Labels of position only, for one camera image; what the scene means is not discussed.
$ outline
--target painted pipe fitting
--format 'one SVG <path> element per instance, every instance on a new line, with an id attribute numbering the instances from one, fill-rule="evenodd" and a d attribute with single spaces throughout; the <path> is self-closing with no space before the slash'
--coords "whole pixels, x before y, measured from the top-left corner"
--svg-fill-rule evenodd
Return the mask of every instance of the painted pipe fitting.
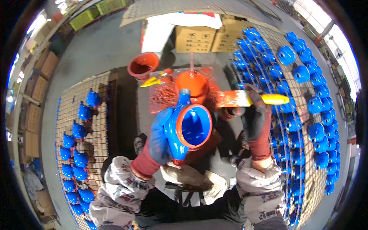
<path id="1" fill-rule="evenodd" d="M 336 182 L 336 174 L 327 175 L 326 185 L 331 185 Z"/>
<path id="2" fill-rule="evenodd" d="M 87 130 L 84 126 L 78 124 L 75 120 L 73 121 L 73 136 L 76 139 L 83 139 L 87 135 Z"/>
<path id="3" fill-rule="evenodd" d="M 318 61 L 314 56 L 311 56 L 311 63 L 315 64 L 316 66 L 318 65 Z"/>
<path id="4" fill-rule="evenodd" d="M 88 227 L 91 229 L 91 230 L 97 230 L 97 227 L 96 225 L 93 223 L 93 221 L 91 220 L 84 220 L 86 222 L 86 224 L 88 225 Z"/>
<path id="5" fill-rule="evenodd" d="M 301 62 L 303 62 L 304 64 L 307 64 L 308 62 L 312 60 L 311 55 L 306 50 L 299 51 L 298 55 L 299 55 Z"/>
<path id="6" fill-rule="evenodd" d="M 305 165 L 305 155 L 304 155 L 304 151 L 301 151 L 301 158 L 300 158 L 300 149 L 295 149 L 293 151 L 293 164 L 299 165 L 299 166 L 303 166 Z"/>
<path id="7" fill-rule="evenodd" d="M 329 163 L 327 165 L 327 175 L 335 174 L 337 171 L 337 165 L 336 163 Z"/>
<path id="8" fill-rule="evenodd" d="M 336 151 L 340 151 L 340 142 L 336 142 Z"/>
<path id="9" fill-rule="evenodd" d="M 277 146 L 284 146 L 288 144 L 288 138 L 287 138 L 287 133 L 286 131 L 284 131 L 284 137 L 282 136 L 282 133 L 280 132 L 277 136 L 276 136 L 276 145 Z"/>
<path id="10" fill-rule="evenodd" d="M 281 67 L 279 64 L 274 64 L 273 66 L 267 66 L 268 72 L 274 81 L 278 81 L 281 78 L 284 78 L 284 74 L 282 73 Z"/>
<path id="11" fill-rule="evenodd" d="M 82 209 L 82 207 L 79 204 L 75 204 L 75 205 L 72 204 L 70 206 L 71 206 L 71 209 L 73 210 L 73 212 L 76 215 L 80 216 L 80 215 L 83 214 L 83 209 Z"/>
<path id="12" fill-rule="evenodd" d="M 303 43 L 303 45 L 304 45 L 305 47 L 307 47 L 307 43 L 304 41 L 304 39 L 299 38 L 298 40 L 299 40 L 301 43 Z"/>
<path id="13" fill-rule="evenodd" d="M 76 166 L 86 168 L 88 164 L 88 157 L 85 153 L 80 153 L 77 149 L 73 151 L 74 163 Z"/>
<path id="14" fill-rule="evenodd" d="M 73 178 L 74 175 L 73 168 L 69 164 L 63 164 L 61 170 L 63 171 L 64 176 Z"/>
<path id="15" fill-rule="evenodd" d="M 268 85 L 272 85 L 271 80 L 266 75 L 261 75 L 259 77 L 259 82 L 261 83 L 261 86 L 267 88 Z"/>
<path id="16" fill-rule="evenodd" d="M 258 53 L 253 47 L 250 47 L 250 50 L 245 50 L 244 54 L 246 55 L 248 61 L 255 61 L 256 58 L 259 59 Z"/>
<path id="17" fill-rule="evenodd" d="M 77 180 L 83 181 L 87 180 L 88 178 L 88 171 L 85 171 L 83 168 L 76 166 L 75 164 L 72 165 L 74 176 Z"/>
<path id="18" fill-rule="evenodd" d="M 308 53 L 310 56 L 312 56 L 312 55 L 313 55 L 312 50 L 311 50 L 311 49 L 309 49 L 307 46 L 305 46 L 305 51 L 307 51 L 307 53 Z"/>
<path id="19" fill-rule="evenodd" d="M 321 98 L 321 101 L 323 103 L 322 112 L 329 111 L 332 108 L 331 101 L 328 98 Z"/>
<path id="20" fill-rule="evenodd" d="M 257 30 L 256 28 L 251 27 L 250 29 L 251 29 L 251 31 L 253 32 L 253 34 L 256 36 L 256 38 L 257 38 L 258 40 L 260 40 L 260 41 L 265 41 L 265 40 L 261 37 L 260 33 L 258 32 L 258 30 Z"/>
<path id="21" fill-rule="evenodd" d="M 266 67 L 262 63 L 254 64 L 255 70 L 259 74 L 267 74 Z"/>
<path id="22" fill-rule="evenodd" d="M 338 163 L 338 162 L 340 162 L 340 161 L 341 161 L 341 154 L 340 154 L 339 152 L 337 152 L 337 153 L 336 153 L 336 162 L 335 162 L 335 163 L 336 163 L 336 165 L 337 165 L 337 163 Z"/>
<path id="23" fill-rule="evenodd" d="M 336 171 L 335 176 L 336 176 L 336 181 L 337 181 L 339 179 L 339 177 L 340 177 L 340 172 L 339 171 Z"/>
<path id="24" fill-rule="evenodd" d="M 63 181 L 64 188 L 67 192 L 75 192 L 76 191 L 76 184 L 72 180 L 64 180 Z"/>
<path id="25" fill-rule="evenodd" d="M 331 108 L 329 111 L 321 113 L 321 115 L 324 115 L 324 114 L 330 114 L 331 117 L 332 117 L 332 120 L 336 119 L 336 111 L 335 111 L 334 108 Z"/>
<path id="26" fill-rule="evenodd" d="M 239 71 L 246 71 L 247 68 L 250 68 L 250 65 L 247 61 L 232 61 L 231 64 L 234 65 Z"/>
<path id="27" fill-rule="evenodd" d="M 284 130 L 284 135 L 287 135 L 287 132 L 285 130 L 285 122 L 284 122 L 284 115 L 280 113 L 279 111 L 279 119 L 276 120 L 276 125 L 280 130 Z"/>
<path id="28" fill-rule="evenodd" d="M 294 119 L 293 114 L 289 115 L 286 118 L 285 127 L 289 132 L 296 132 L 296 131 L 300 130 L 301 129 L 301 122 L 300 122 L 299 115 L 296 114 L 295 119 Z"/>
<path id="29" fill-rule="evenodd" d="M 67 198 L 69 200 L 70 203 L 72 204 L 78 204 L 78 193 L 76 192 L 68 192 L 67 193 Z"/>
<path id="30" fill-rule="evenodd" d="M 300 189 L 300 180 L 294 180 L 291 183 L 290 193 L 292 196 L 304 195 L 304 181 L 302 181 L 302 188 Z"/>
<path id="31" fill-rule="evenodd" d="M 212 118 L 203 105 L 190 102 L 190 90 L 180 89 L 173 114 L 164 124 L 175 165 L 183 165 L 189 149 L 202 146 L 212 131 Z"/>
<path id="32" fill-rule="evenodd" d="M 262 55 L 262 60 L 266 65 L 272 65 L 273 63 L 276 63 L 276 58 L 273 54 L 269 54 L 264 52 Z"/>
<path id="33" fill-rule="evenodd" d="M 291 31 L 285 35 L 285 38 L 288 42 L 293 42 L 293 41 L 298 40 L 298 37 L 296 36 L 296 34 Z"/>
<path id="34" fill-rule="evenodd" d="M 295 61 L 295 53 L 289 46 L 283 46 L 277 52 L 279 61 L 284 65 L 290 65 Z"/>
<path id="35" fill-rule="evenodd" d="M 255 80 L 254 72 L 251 69 L 244 71 L 243 77 L 244 77 L 245 82 L 250 83 L 250 84 L 252 84 L 253 81 Z"/>
<path id="36" fill-rule="evenodd" d="M 335 137 L 335 129 L 332 125 L 325 126 L 325 135 L 328 139 Z"/>
<path id="37" fill-rule="evenodd" d="M 89 203 L 86 203 L 84 201 L 79 201 L 79 205 L 81 206 L 83 212 L 89 214 Z"/>
<path id="38" fill-rule="evenodd" d="M 281 107 L 279 105 L 272 105 L 271 106 L 271 112 L 274 116 L 277 116 L 277 111 L 281 112 Z"/>
<path id="39" fill-rule="evenodd" d="M 101 97 L 99 93 L 94 92 L 92 88 L 90 88 L 87 94 L 86 102 L 89 106 L 96 108 L 101 104 Z"/>
<path id="40" fill-rule="evenodd" d="M 299 224 L 299 217 L 297 217 L 297 214 L 295 212 L 293 212 L 291 215 L 290 215 L 290 225 L 289 227 L 293 227 L 295 225 L 298 225 Z"/>
<path id="41" fill-rule="evenodd" d="M 281 179 L 281 182 L 282 182 L 282 185 L 286 185 L 286 184 L 289 184 L 291 185 L 291 175 L 289 174 L 289 176 L 287 177 L 285 174 L 282 174 L 280 175 L 280 179 Z"/>
<path id="42" fill-rule="evenodd" d="M 314 74 L 317 72 L 317 65 L 309 62 L 306 63 L 305 66 L 308 68 L 310 74 Z"/>
<path id="43" fill-rule="evenodd" d="M 291 174 L 290 164 L 287 165 L 287 169 L 286 169 L 286 161 L 283 161 L 280 163 L 280 168 L 283 174 L 286 174 L 286 173 Z"/>
<path id="44" fill-rule="evenodd" d="M 294 79 L 299 83 L 303 83 L 309 81 L 311 75 L 309 74 L 309 70 L 306 66 L 298 66 L 293 70 Z"/>
<path id="45" fill-rule="evenodd" d="M 337 161 L 337 151 L 336 150 L 331 150 L 331 151 L 327 151 L 328 153 L 328 157 L 329 157 L 329 163 L 336 163 Z"/>
<path id="46" fill-rule="evenodd" d="M 330 97 L 330 91 L 327 86 L 325 85 L 318 85 L 314 88 L 316 91 L 316 95 L 320 98 L 328 98 Z"/>
<path id="47" fill-rule="evenodd" d="M 303 203 L 303 198 L 304 198 L 304 196 L 301 196 L 300 201 L 299 201 L 299 196 L 294 196 L 293 197 L 293 204 L 295 204 L 295 205 L 302 204 Z"/>
<path id="48" fill-rule="evenodd" d="M 269 49 L 268 45 L 266 42 L 264 41 L 254 41 L 254 45 L 255 48 L 259 51 L 259 52 L 265 52 L 265 49 Z"/>
<path id="49" fill-rule="evenodd" d="M 71 151 L 65 147 L 60 145 L 60 156 L 63 160 L 70 160 L 71 159 Z"/>
<path id="50" fill-rule="evenodd" d="M 339 138 L 340 138 L 339 131 L 335 130 L 335 139 L 336 139 L 336 141 L 338 141 Z"/>
<path id="51" fill-rule="evenodd" d="M 63 134 L 63 145 L 67 149 L 71 149 L 75 145 L 74 137 L 67 135 L 65 132 Z"/>
<path id="52" fill-rule="evenodd" d="M 78 117 L 84 121 L 92 118 L 91 109 L 88 106 L 84 105 L 83 102 L 79 104 Z"/>
<path id="53" fill-rule="evenodd" d="M 316 142 L 314 144 L 314 151 L 325 152 L 327 151 L 327 147 L 328 147 L 328 138 L 325 136 L 323 137 L 322 141 Z"/>
<path id="54" fill-rule="evenodd" d="M 293 132 L 291 133 L 291 148 L 292 149 L 296 149 L 296 148 L 300 148 L 300 147 L 304 147 L 304 140 L 303 140 L 303 136 L 299 136 L 298 132 Z"/>
<path id="55" fill-rule="evenodd" d="M 332 194 L 334 189 L 335 189 L 335 184 L 326 185 L 325 194 L 326 195 Z"/>
<path id="56" fill-rule="evenodd" d="M 326 78 L 321 75 L 321 84 L 320 85 L 327 85 Z"/>
<path id="57" fill-rule="evenodd" d="M 321 113 L 321 117 L 322 117 L 322 124 L 324 126 L 327 126 L 327 125 L 331 125 L 332 124 L 332 121 L 333 121 L 333 118 L 332 118 L 332 115 L 331 113 Z"/>
<path id="58" fill-rule="evenodd" d="M 249 41 L 249 39 L 247 38 L 244 38 L 242 40 L 237 40 L 236 43 L 240 45 L 243 51 L 250 51 L 250 49 L 253 48 L 251 41 Z"/>
<path id="59" fill-rule="evenodd" d="M 296 52 L 299 52 L 299 51 L 302 51 L 305 49 L 305 46 L 303 45 L 303 43 L 299 40 L 296 40 L 294 41 L 293 43 L 293 49 L 296 51 Z"/>
<path id="60" fill-rule="evenodd" d="M 339 128 L 339 124 L 337 123 L 337 120 L 336 120 L 336 112 L 335 112 L 335 119 L 332 120 L 332 127 L 337 130 Z"/>
<path id="61" fill-rule="evenodd" d="M 280 105 L 280 108 L 282 112 L 284 113 L 292 113 L 297 110 L 297 105 L 295 104 L 295 100 L 293 98 L 289 98 L 289 100 L 290 101 L 288 103 L 284 105 Z"/>
<path id="62" fill-rule="evenodd" d="M 323 75 L 322 74 L 322 69 L 321 69 L 321 67 L 319 67 L 319 66 L 317 66 L 317 72 L 316 72 L 317 74 L 319 74 L 319 75 Z"/>
<path id="63" fill-rule="evenodd" d="M 251 30 L 251 29 L 244 29 L 242 30 L 243 34 L 247 36 L 247 38 L 250 40 L 250 41 L 254 41 L 256 40 L 256 35 L 254 34 L 254 31 Z"/>
<path id="64" fill-rule="evenodd" d="M 334 149 L 336 149 L 336 139 L 335 138 L 328 139 L 327 151 L 332 151 Z"/>
<path id="65" fill-rule="evenodd" d="M 308 100 L 308 110 L 311 114 L 320 113 L 323 109 L 323 103 L 319 96 L 314 96 Z"/>
<path id="66" fill-rule="evenodd" d="M 270 88 L 264 89 L 263 92 L 268 93 L 268 94 L 276 93 L 275 90 L 273 89 L 273 86 L 270 86 Z"/>
<path id="67" fill-rule="evenodd" d="M 322 123 L 315 123 L 309 126 L 309 140 L 312 143 L 316 143 L 322 141 L 325 137 L 325 128 L 323 127 Z"/>
<path id="68" fill-rule="evenodd" d="M 293 173 L 294 180 L 304 180 L 305 179 L 305 169 L 300 166 L 294 166 L 294 173 Z"/>
<path id="69" fill-rule="evenodd" d="M 87 189 L 78 188 L 78 192 L 82 200 L 86 203 L 91 203 L 92 201 L 95 200 L 95 193 L 90 188 Z"/>
<path id="70" fill-rule="evenodd" d="M 313 87 L 322 85 L 321 79 L 322 78 L 321 78 L 320 74 L 318 74 L 316 72 L 314 74 L 311 74 L 311 82 L 312 82 Z"/>
<path id="71" fill-rule="evenodd" d="M 291 95 L 289 84 L 287 83 L 285 79 L 275 82 L 275 87 L 279 94 L 282 94 L 285 96 L 287 96 L 287 94 Z"/>
<path id="72" fill-rule="evenodd" d="M 285 145 L 283 148 L 280 149 L 280 151 L 277 151 L 276 153 L 274 152 L 275 154 L 275 158 L 277 158 L 278 160 L 276 161 L 279 161 L 279 162 L 284 162 L 287 160 L 290 160 L 290 150 L 289 150 L 289 147 L 286 148 L 285 150 Z"/>
<path id="73" fill-rule="evenodd" d="M 318 153 L 314 161 L 314 166 L 316 167 L 316 169 L 325 169 L 328 166 L 329 159 L 330 158 L 328 153 L 326 152 Z"/>
<path id="74" fill-rule="evenodd" d="M 233 52 L 233 56 L 234 56 L 234 59 L 237 61 L 245 60 L 245 55 L 240 50 Z"/>

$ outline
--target work glove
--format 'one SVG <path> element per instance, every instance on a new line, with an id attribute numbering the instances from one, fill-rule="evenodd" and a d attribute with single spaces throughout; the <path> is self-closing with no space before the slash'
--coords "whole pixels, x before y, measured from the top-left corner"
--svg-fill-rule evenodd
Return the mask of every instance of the work glove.
<path id="1" fill-rule="evenodd" d="M 259 89 L 245 84 L 253 105 L 246 108 L 242 115 L 244 137 L 249 143 L 253 161 L 267 159 L 271 156 L 269 134 L 271 128 L 271 107 L 262 100 Z"/>
<path id="2" fill-rule="evenodd" d="M 173 108 L 168 107 L 156 115 L 151 125 L 149 140 L 146 141 L 142 153 L 130 164 L 133 174 L 142 180 L 150 180 L 161 165 L 172 160 L 169 143 L 163 130 L 163 125 L 172 113 Z"/>

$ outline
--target concrete floor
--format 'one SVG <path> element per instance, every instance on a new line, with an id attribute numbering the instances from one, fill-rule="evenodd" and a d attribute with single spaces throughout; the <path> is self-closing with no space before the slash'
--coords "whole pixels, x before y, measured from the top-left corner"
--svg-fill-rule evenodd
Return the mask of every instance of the concrete floor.
<path id="1" fill-rule="evenodd" d="M 313 42 L 302 30 L 301 25 L 284 12 L 280 11 L 277 7 L 268 4 L 268 2 L 264 4 L 272 9 L 284 21 L 280 28 L 281 30 L 285 32 L 294 31 L 298 37 L 303 38 L 307 42 L 308 46 L 313 51 L 314 56 L 317 58 L 326 80 L 328 81 L 328 87 L 331 91 L 332 99 L 337 101 L 335 97 L 337 86 L 335 85 L 331 75 L 328 74 L 328 66 L 317 47 L 314 46 Z M 63 54 L 58 68 L 55 71 L 55 75 L 50 83 L 42 120 L 42 162 L 47 187 L 63 229 L 78 229 L 78 227 L 75 225 L 75 222 L 70 215 L 68 205 L 60 187 L 59 176 L 57 175 L 57 165 L 54 154 L 57 102 L 62 92 L 72 85 L 93 75 L 97 75 L 113 68 L 126 66 L 133 57 L 140 53 L 141 22 L 138 21 L 120 29 L 119 24 L 123 14 L 124 11 L 113 14 L 80 31 L 78 36 L 73 38 L 72 42 Z M 257 12 L 257 15 L 264 19 L 264 22 L 275 25 L 272 19 L 265 17 L 262 13 Z M 172 53 L 168 53 L 167 55 L 168 56 L 166 57 L 162 57 L 163 64 L 161 65 L 161 68 L 165 68 L 165 64 L 181 66 L 189 63 L 188 54 L 176 54 L 173 50 Z M 196 54 L 196 64 L 212 66 L 215 68 L 216 73 L 221 73 L 216 75 L 216 80 L 220 89 L 229 90 L 229 84 L 222 72 L 224 61 L 228 58 L 228 54 Z M 147 97 L 148 89 L 137 89 L 137 133 L 143 132 L 147 134 L 152 121 L 152 117 L 148 113 Z M 339 113 L 337 113 L 337 120 L 339 122 L 342 150 L 346 149 L 346 142 L 344 141 L 347 139 L 346 128 L 343 126 L 344 122 Z M 234 119 L 229 125 L 233 129 L 233 133 L 236 138 L 242 130 L 240 119 Z M 342 169 L 340 171 L 342 171 L 348 163 L 347 159 L 344 158 L 344 151 L 341 151 L 341 154 Z M 226 175 L 228 177 L 235 175 L 233 167 L 221 162 L 218 152 L 211 156 L 210 165 L 210 170 L 219 175 Z M 343 186 L 342 182 L 344 181 L 344 178 L 346 178 L 346 176 L 343 175 L 344 174 L 341 173 L 340 180 L 336 183 L 335 192 L 323 199 L 322 204 L 313 214 L 311 220 L 309 220 L 303 227 L 304 229 L 322 229 L 325 225 L 332 208 L 335 205 L 338 193 Z M 164 184 L 161 174 L 156 174 L 155 177 L 158 181 L 156 186 L 162 190 Z"/>

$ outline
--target wire grid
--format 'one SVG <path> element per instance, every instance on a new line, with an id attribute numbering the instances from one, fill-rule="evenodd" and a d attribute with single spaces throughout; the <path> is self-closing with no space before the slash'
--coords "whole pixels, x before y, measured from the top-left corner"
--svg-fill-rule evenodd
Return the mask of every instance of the wire grid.
<path id="1" fill-rule="evenodd" d="M 78 187 L 83 189 L 91 188 L 95 192 L 96 196 L 98 196 L 98 189 L 103 185 L 101 178 L 102 164 L 109 156 L 106 123 L 106 98 L 109 76 L 110 71 L 87 78 L 64 91 L 60 98 L 56 122 L 55 150 L 60 183 L 64 191 L 66 202 L 69 206 L 71 204 L 68 202 L 66 189 L 62 183 L 63 179 L 70 179 L 65 177 L 62 173 L 62 164 L 70 163 L 67 160 L 63 160 L 60 156 L 60 145 L 63 144 L 63 133 L 66 132 L 68 135 L 72 135 L 73 120 L 76 120 L 78 124 L 83 124 L 83 121 L 78 118 L 79 104 L 81 101 L 85 102 L 90 88 L 92 88 L 93 91 L 98 92 L 102 98 L 102 104 L 98 107 L 98 114 L 92 117 L 92 121 L 85 124 L 88 134 L 83 142 L 78 141 L 76 147 L 79 152 L 84 152 L 89 156 L 89 163 L 87 165 L 89 171 L 88 182 L 77 181 Z M 80 229 L 90 229 L 84 221 L 85 219 L 91 220 L 89 214 L 78 216 L 74 214 L 73 211 L 71 212 Z"/>
<path id="2" fill-rule="evenodd" d="M 270 50 L 272 50 L 272 53 L 275 57 L 276 57 L 277 51 L 282 46 L 290 46 L 288 41 L 285 39 L 285 33 L 276 32 L 275 30 L 272 30 L 272 29 L 269 29 L 267 27 L 260 26 L 260 25 L 252 25 L 251 27 L 254 27 L 258 30 L 262 38 L 265 40 L 265 42 L 269 46 Z M 260 64 L 267 66 L 264 63 L 263 59 L 258 58 L 257 55 L 260 55 L 260 53 L 255 53 L 254 52 L 255 50 L 253 51 L 251 48 L 249 50 L 253 54 L 253 57 L 255 58 L 255 63 L 258 66 L 260 66 Z M 248 57 L 246 56 L 245 58 L 247 60 L 244 60 L 243 56 L 241 56 L 242 61 L 249 62 Z M 303 65 L 299 57 L 296 56 L 296 60 L 293 65 L 284 66 L 283 64 L 279 63 L 278 60 L 276 60 L 276 62 L 271 61 L 271 65 L 273 68 L 275 68 L 275 64 L 278 64 L 281 67 L 284 78 L 286 79 L 286 82 L 289 85 L 291 95 L 293 96 L 296 102 L 296 107 L 297 107 L 296 112 L 297 113 L 292 112 L 292 116 L 296 120 L 296 116 L 299 115 L 301 123 L 302 123 L 302 128 L 301 130 L 298 131 L 298 136 L 299 136 L 299 142 L 301 141 L 301 138 L 303 139 L 303 142 L 304 142 L 304 147 L 299 148 L 299 153 L 300 153 L 300 158 L 302 157 L 303 151 L 305 154 L 305 168 L 304 169 L 302 168 L 302 170 L 305 170 L 305 180 L 304 180 L 305 181 L 304 183 L 305 192 L 304 192 L 304 201 L 303 201 L 302 207 L 300 205 L 301 192 L 299 193 L 299 204 L 297 205 L 297 209 L 296 209 L 297 216 L 299 216 L 299 212 L 302 211 L 300 215 L 300 219 L 299 219 L 299 224 L 298 224 L 298 226 L 302 226 L 303 223 L 305 223 L 305 221 L 313 213 L 315 208 L 317 208 L 318 204 L 321 202 L 325 194 L 326 170 L 316 170 L 315 169 L 314 167 L 314 145 L 313 143 L 309 141 L 309 137 L 308 137 L 308 127 L 315 122 L 321 122 L 321 116 L 320 114 L 310 114 L 308 111 L 307 98 L 309 99 L 312 96 L 315 96 L 315 91 L 314 91 L 314 88 L 311 82 L 308 81 L 308 82 L 299 84 L 296 82 L 296 80 L 293 77 L 293 74 L 292 74 L 293 69 L 298 65 Z M 248 74 L 251 74 L 252 72 L 248 66 L 246 66 L 246 70 L 244 71 L 247 71 Z M 260 71 L 261 71 L 261 74 L 264 76 L 269 75 L 266 69 L 263 70 L 262 68 L 260 68 Z M 235 72 L 235 75 L 238 77 L 239 83 L 243 82 L 244 72 L 243 71 L 239 72 L 236 67 L 234 68 L 234 72 Z M 281 81 L 281 76 L 279 76 L 278 72 L 277 72 L 277 75 L 280 80 L 280 83 L 285 88 L 283 82 Z M 254 78 L 252 78 L 252 83 L 259 85 L 258 80 Z M 272 88 L 275 89 L 275 86 L 272 83 L 269 83 L 266 81 L 266 84 L 267 84 L 267 88 L 269 91 L 271 91 Z M 270 134 L 270 140 L 272 136 L 276 136 L 276 134 L 278 133 L 277 131 L 279 131 L 279 133 L 282 134 L 282 139 L 285 140 L 284 133 L 289 135 L 289 131 L 284 130 L 283 125 L 280 125 L 282 123 L 285 123 L 285 120 L 284 120 L 285 117 L 277 107 L 276 107 L 276 113 L 277 113 L 277 117 L 273 119 L 272 121 L 273 131 Z M 288 141 L 288 145 L 284 145 L 281 147 L 281 151 L 284 151 L 285 155 L 286 155 L 287 149 L 290 149 L 291 147 L 290 143 L 291 142 Z M 290 161 L 289 163 L 289 160 L 286 158 L 285 160 L 286 176 L 285 176 L 285 183 L 284 183 L 286 187 L 285 189 L 286 195 L 288 195 L 289 193 L 289 180 L 291 178 L 289 175 L 289 170 L 288 170 L 289 165 L 291 166 L 291 174 L 293 174 L 294 167 L 293 167 L 292 161 Z M 302 185 L 303 185 L 302 180 L 300 180 L 300 191 L 302 190 Z M 289 214 L 291 214 L 295 208 L 296 207 L 291 204 L 290 209 L 289 209 Z"/>

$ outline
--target wire mesh rack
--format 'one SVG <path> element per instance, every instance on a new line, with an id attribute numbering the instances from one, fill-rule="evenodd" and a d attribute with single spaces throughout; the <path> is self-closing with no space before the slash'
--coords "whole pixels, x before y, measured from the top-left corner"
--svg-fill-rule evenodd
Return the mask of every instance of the wire mesh rack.
<path id="1" fill-rule="evenodd" d="M 269 138 L 270 143 L 273 143 L 271 144 L 271 151 L 284 158 L 283 162 L 280 163 L 284 171 L 281 179 L 286 194 L 286 201 L 289 203 L 287 206 L 290 205 L 290 208 L 284 214 L 284 218 L 287 223 L 290 223 L 290 216 L 295 212 L 297 217 L 300 216 L 299 223 L 295 226 L 302 226 L 321 202 L 325 195 L 326 186 L 326 170 L 317 170 L 315 168 L 314 145 L 308 137 L 308 127 L 313 123 L 322 121 L 319 113 L 310 114 L 308 111 L 307 100 L 315 96 L 315 91 L 310 81 L 299 84 L 293 77 L 293 69 L 296 66 L 304 65 L 298 55 L 296 55 L 295 62 L 288 66 L 281 64 L 277 58 L 273 58 L 277 57 L 276 54 L 282 46 L 290 46 L 285 39 L 285 33 L 276 28 L 256 24 L 248 26 L 248 28 L 250 27 L 255 28 L 261 38 L 256 36 L 253 44 L 250 44 L 246 38 L 243 38 L 243 44 L 236 45 L 241 53 L 247 52 L 251 53 L 251 55 L 233 53 L 232 59 L 240 61 L 244 65 L 237 66 L 232 61 L 230 64 L 232 66 L 231 70 L 237 78 L 239 86 L 243 83 L 251 83 L 267 93 L 274 93 L 277 91 L 276 88 L 281 88 L 286 96 L 295 100 L 296 110 L 292 110 L 289 114 L 283 113 L 279 106 L 273 106 L 272 127 Z M 282 74 L 277 71 L 279 67 L 282 70 Z M 301 129 L 294 133 L 289 132 L 285 127 L 287 116 L 295 122 L 297 119 L 300 119 Z M 291 134 L 297 135 L 297 140 L 292 142 Z M 302 155 L 305 157 L 304 167 L 293 164 L 290 156 L 298 153 L 300 159 L 302 159 Z M 294 179 L 296 168 L 300 169 L 300 175 L 305 174 L 304 180 Z M 295 196 L 290 193 L 290 188 L 293 187 L 294 183 L 299 184 L 299 190 L 294 192 Z"/>
<path id="2" fill-rule="evenodd" d="M 86 96 L 90 88 L 93 91 L 98 92 L 101 96 L 102 104 L 98 107 L 97 113 L 94 114 L 92 121 L 85 123 L 84 126 L 87 129 L 87 136 L 84 141 L 78 141 L 76 149 L 85 153 L 89 157 L 88 168 L 88 181 L 77 181 L 79 188 L 90 188 L 96 196 L 98 196 L 98 189 L 103 185 L 101 178 L 101 168 L 103 162 L 109 156 L 109 150 L 107 145 L 107 88 L 109 83 L 110 72 L 105 72 L 97 76 L 87 78 L 86 80 L 79 82 L 72 86 L 68 90 L 64 91 L 59 99 L 59 106 L 57 110 L 56 121 L 56 138 L 55 138 L 55 154 L 56 162 L 58 165 L 58 172 L 60 176 L 60 184 L 64 192 L 66 202 L 70 207 L 71 214 L 77 223 L 78 227 L 83 230 L 89 230 L 90 228 L 85 222 L 91 220 L 88 214 L 76 215 L 71 208 L 71 204 L 66 197 L 66 190 L 63 184 L 63 179 L 70 179 L 63 175 L 62 165 L 73 163 L 67 160 L 63 160 L 60 156 L 60 145 L 63 144 L 63 133 L 68 135 L 72 134 L 72 123 L 76 120 L 78 124 L 83 124 L 82 120 L 78 118 L 78 109 L 81 101 L 86 100 Z"/>

